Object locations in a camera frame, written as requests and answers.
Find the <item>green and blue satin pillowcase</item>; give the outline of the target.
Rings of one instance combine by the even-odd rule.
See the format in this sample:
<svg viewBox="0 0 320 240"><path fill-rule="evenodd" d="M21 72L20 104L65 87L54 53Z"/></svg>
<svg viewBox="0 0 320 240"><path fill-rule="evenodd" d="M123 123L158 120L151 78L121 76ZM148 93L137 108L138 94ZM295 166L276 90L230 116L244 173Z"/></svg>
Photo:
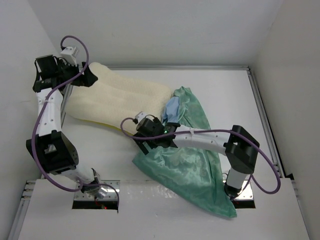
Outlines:
<svg viewBox="0 0 320 240"><path fill-rule="evenodd" d="M152 180L191 204L222 217L237 217L224 190L221 161L216 152L157 147L147 155L139 152L132 162Z"/></svg>

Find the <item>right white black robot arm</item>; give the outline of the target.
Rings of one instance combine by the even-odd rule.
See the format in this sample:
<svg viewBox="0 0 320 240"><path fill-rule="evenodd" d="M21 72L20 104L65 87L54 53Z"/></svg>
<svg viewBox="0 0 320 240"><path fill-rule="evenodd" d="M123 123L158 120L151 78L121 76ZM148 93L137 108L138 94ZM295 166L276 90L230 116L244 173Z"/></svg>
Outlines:
<svg viewBox="0 0 320 240"><path fill-rule="evenodd" d="M229 137L224 137L218 132L206 132L180 123L168 122L163 125L158 119L147 117L135 122L137 133L134 141L144 154L148 150L143 143L147 143L151 149L197 148L226 156L230 170L224 191L232 199L238 197L246 177L255 171L258 151L254 146L259 147L260 144L240 125L233 125Z"/></svg>

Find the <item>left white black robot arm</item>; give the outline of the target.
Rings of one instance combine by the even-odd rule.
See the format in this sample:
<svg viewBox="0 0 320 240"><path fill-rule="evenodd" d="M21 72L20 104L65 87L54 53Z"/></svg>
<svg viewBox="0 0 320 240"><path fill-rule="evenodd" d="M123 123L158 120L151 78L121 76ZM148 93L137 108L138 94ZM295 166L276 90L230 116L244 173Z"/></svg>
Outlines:
<svg viewBox="0 0 320 240"><path fill-rule="evenodd" d="M75 146L62 132L62 108L66 102L68 80L74 86L90 87L97 77L89 68L79 69L76 57L61 53L60 57L46 55L34 61L36 78L33 91L38 102L38 118L26 148L33 157L42 175L56 187L67 192L71 188L55 182L50 176L61 175L77 183L75 192L97 198L100 191L97 172L79 162Z"/></svg>

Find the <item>cream pillow with yellow edge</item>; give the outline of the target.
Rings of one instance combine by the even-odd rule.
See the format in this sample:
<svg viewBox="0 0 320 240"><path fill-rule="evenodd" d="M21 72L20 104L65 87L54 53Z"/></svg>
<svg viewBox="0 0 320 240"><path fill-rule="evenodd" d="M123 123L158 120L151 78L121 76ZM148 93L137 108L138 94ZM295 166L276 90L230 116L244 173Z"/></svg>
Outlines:
<svg viewBox="0 0 320 240"><path fill-rule="evenodd" d="M172 97L166 85L118 74L98 62L89 69L97 81L90 87L72 88L65 112L73 118L118 129L123 119L140 112L159 118Z"/></svg>

